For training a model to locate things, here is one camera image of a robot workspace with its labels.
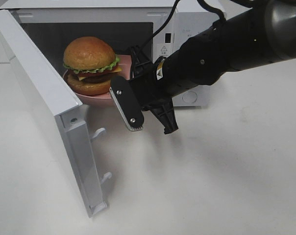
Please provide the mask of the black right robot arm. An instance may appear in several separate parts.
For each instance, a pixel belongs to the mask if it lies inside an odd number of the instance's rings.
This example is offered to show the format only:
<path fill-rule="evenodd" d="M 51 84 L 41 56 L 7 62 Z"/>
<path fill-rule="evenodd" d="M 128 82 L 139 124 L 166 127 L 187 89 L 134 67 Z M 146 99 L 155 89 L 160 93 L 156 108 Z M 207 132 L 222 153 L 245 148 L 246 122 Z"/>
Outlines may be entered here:
<path fill-rule="evenodd" d="M 255 0 L 249 10 L 217 20 L 168 57 L 159 57 L 130 82 L 140 105 L 177 130 L 172 98 L 196 86 L 213 85 L 224 73 L 296 58 L 296 0 Z"/>

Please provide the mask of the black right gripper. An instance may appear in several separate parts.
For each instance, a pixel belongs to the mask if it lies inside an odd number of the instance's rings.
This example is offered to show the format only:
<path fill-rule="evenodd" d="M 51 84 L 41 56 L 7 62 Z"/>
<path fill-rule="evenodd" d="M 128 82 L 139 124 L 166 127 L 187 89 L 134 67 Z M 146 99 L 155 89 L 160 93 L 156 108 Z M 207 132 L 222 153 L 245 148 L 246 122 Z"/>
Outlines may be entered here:
<path fill-rule="evenodd" d="M 150 110 L 164 126 L 164 134 L 178 130 L 173 107 L 177 94 L 177 61 L 152 60 L 139 46 L 129 48 L 130 86 L 143 110 Z"/>

